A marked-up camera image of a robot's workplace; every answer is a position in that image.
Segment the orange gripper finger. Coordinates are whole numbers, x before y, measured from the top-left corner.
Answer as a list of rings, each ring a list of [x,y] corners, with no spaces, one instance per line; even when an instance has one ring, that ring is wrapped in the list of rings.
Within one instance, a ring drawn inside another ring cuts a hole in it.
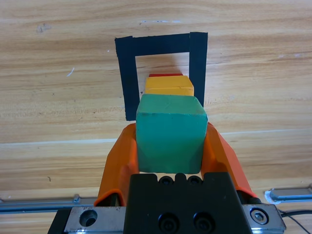
[[[120,205],[126,206],[130,177],[138,173],[136,125],[133,123],[123,129],[107,155],[94,206],[108,206],[112,200],[112,195],[117,195]]]
[[[200,173],[228,172],[236,190],[250,197],[256,197],[236,153],[218,130],[208,123],[203,147]]]

